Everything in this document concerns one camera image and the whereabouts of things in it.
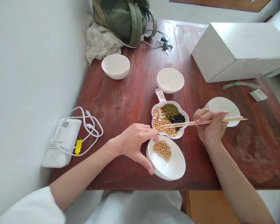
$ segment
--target wooden chopsticks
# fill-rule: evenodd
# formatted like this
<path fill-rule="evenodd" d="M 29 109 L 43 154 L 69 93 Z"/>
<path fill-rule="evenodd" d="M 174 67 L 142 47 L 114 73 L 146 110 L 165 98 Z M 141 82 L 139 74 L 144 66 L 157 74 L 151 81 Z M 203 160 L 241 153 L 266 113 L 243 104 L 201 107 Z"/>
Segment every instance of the wooden chopsticks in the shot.
<path fill-rule="evenodd" d="M 222 122 L 238 121 L 238 120 L 247 120 L 247 119 L 243 117 L 230 117 L 230 118 L 224 118 Z M 201 124 L 210 124 L 211 122 L 212 120 L 207 120 L 202 122 Z M 177 128 L 177 127 L 191 126 L 191 125 L 200 125 L 200 124 L 196 124 L 195 121 L 191 121 L 191 122 L 176 123 L 176 124 L 164 124 L 161 125 L 160 127 L 165 127 L 164 129 L 168 129 L 168 128 Z"/>

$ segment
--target hand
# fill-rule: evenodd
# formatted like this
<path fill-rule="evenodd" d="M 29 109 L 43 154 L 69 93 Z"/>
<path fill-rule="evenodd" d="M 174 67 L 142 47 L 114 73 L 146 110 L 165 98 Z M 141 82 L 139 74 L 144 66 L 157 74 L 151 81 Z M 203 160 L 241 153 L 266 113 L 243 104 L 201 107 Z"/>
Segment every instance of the hand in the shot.
<path fill-rule="evenodd" d="M 212 119 L 210 124 L 196 125 L 198 136 L 206 147 L 221 143 L 221 138 L 228 124 L 228 122 L 222 122 L 222 120 L 227 114 L 229 114 L 227 111 L 215 113 L 208 108 L 198 109 L 195 112 L 193 120 L 196 121 L 196 124 Z"/>
<path fill-rule="evenodd" d="M 119 155 L 126 155 L 135 162 L 140 163 L 148 170 L 150 175 L 153 175 L 152 163 L 140 152 L 141 145 L 152 138 L 154 142 L 159 140 L 157 132 L 150 125 L 132 124 L 111 141 L 118 150 Z"/>

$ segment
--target cable cord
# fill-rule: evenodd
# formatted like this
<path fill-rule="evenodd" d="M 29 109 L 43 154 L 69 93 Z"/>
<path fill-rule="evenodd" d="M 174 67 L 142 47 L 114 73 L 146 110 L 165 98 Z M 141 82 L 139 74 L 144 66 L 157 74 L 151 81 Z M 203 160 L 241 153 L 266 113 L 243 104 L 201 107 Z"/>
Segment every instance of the cable cord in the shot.
<path fill-rule="evenodd" d="M 58 134 L 57 134 L 57 136 L 56 136 L 56 140 L 53 141 L 53 136 L 54 136 L 54 134 L 55 134 L 55 132 L 56 132 L 56 129 L 57 129 L 57 126 L 58 126 L 58 123 L 60 122 L 60 120 L 61 120 L 63 117 L 65 117 L 66 115 L 68 115 L 69 113 L 71 113 L 71 112 L 73 112 L 73 111 L 75 111 L 75 110 L 77 110 L 77 109 L 80 109 L 80 110 L 81 110 L 81 112 L 82 112 L 82 117 L 69 117 L 69 118 L 66 118 L 66 119 L 62 122 L 62 124 L 60 125 L 60 129 L 59 129 Z M 64 147 L 64 146 L 61 146 L 60 144 L 58 144 L 58 138 L 59 138 L 59 135 L 60 135 L 60 132 L 61 132 L 61 129 L 62 129 L 62 126 L 63 126 L 64 122 L 66 122 L 68 119 L 82 118 L 82 119 L 83 119 L 84 128 L 85 128 L 86 131 L 89 133 L 89 134 L 86 136 L 86 138 L 84 138 L 84 139 L 82 140 L 82 142 L 84 142 L 84 141 L 85 141 L 89 136 L 91 136 L 91 135 L 92 135 L 93 137 L 96 137 L 96 140 L 93 142 L 93 144 L 92 144 L 84 153 L 79 154 L 78 156 L 82 156 L 82 155 L 84 155 L 86 152 L 88 152 L 89 149 L 91 149 L 91 147 L 96 143 L 96 141 L 98 140 L 98 138 L 101 137 L 101 136 L 103 135 L 104 131 L 103 131 L 103 128 L 102 128 L 102 126 L 100 125 L 99 121 L 98 121 L 95 117 L 91 116 L 91 114 L 90 114 L 89 111 L 86 110 L 86 114 L 87 114 L 87 116 L 85 116 L 82 107 L 76 107 L 76 108 L 74 108 L 73 110 L 67 112 L 65 115 L 63 115 L 63 116 L 59 119 L 59 121 L 55 124 L 55 126 L 54 126 L 54 128 L 53 128 L 53 131 L 52 131 L 51 136 L 50 136 L 50 141 L 51 141 L 51 143 L 54 144 L 54 145 L 56 145 L 56 147 L 57 147 L 58 149 L 60 149 L 61 151 L 65 152 L 66 154 L 69 154 L 69 155 L 72 155 L 72 156 L 77 156 L 76 154 L 72 154 L 72 153 L 67 152 L 66 150 L 64 150 L 64 149 L 72 150 L 72 149 L 75 149 L 76 146 L 75 146 L 75 147 L 72 147 L 72 148 L 66 148 L 66 147 Z M 92 121 L 93 125 L 87 124 L 87 123 L 85 122 L 85 118 L 90 118 L 90 120 Z M 101 134 L 99 134 L 99 132 L 95 129 L 95 125 L 96 125 L 96 124 L 95 124 L 95 122 L 94 122 L 93 119 L 97 122 L 97 124 L 99 125 L 100 129 L 102 130 L 102 133 L 101 133 Z"/>
<path fill-rule="evenodd" d="M 168 36 L 166 35 L 166 33 L 163 33 L 163 32 L 161 32 L 161 31 L 159 31 L 159 30 L 157 30 L 157 32 L 160 33 L 160 34 L 162 34 L 163 36 L 166 36 L 166 38 L 168 38 Z M 136 48 L 136 47 L 131 47 L 131 46 L 125 44 L 125 43 L 122 42 L 122 40 L 119 39 L 118 37 L 117 37 L 117 39 L 119 40 L 120 43 L 122 43 L 123 45 L 125 45 L 125 46 L 127 46 L 127 47 L 129 47 L 129 48 Z M 146 43 L 147 45 L 152 46 L 152 47 L 156 47 L 156 48 L 161 47 L 161 45 L 152 45 L 152 44 L 149 44 L 149 43 L 145 42 L 144 40 L 142 40 L 142 42 L 144 42 L 144 43 Z"/>

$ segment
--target white cardboard box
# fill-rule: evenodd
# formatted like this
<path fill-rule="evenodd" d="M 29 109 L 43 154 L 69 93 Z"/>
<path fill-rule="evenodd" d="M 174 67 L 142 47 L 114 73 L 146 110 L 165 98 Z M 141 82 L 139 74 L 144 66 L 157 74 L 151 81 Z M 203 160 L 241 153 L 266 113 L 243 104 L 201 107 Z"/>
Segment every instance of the white cardboard box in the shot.
<path fill-rule="evenodd" d="M 206 82 L 260 77 L 280 68 L 280 32 L 269 23 L 211 23 L 192 56 Z"/>

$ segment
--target green backpack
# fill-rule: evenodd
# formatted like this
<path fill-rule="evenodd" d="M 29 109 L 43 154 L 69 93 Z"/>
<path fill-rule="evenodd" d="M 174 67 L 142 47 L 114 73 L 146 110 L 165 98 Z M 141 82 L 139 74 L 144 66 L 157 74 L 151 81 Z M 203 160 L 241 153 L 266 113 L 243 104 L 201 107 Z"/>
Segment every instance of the green backpack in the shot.
<path fill-rule="evenodd" d="M 156 17 L 149 10 L 149 0 L 92 0 L 94 20 L 111 29 L 125 44 L 137 47 L 141 36 L 156 34 Z M 151 35 L 146 34 L 149 15 L 153 21 Z"/>

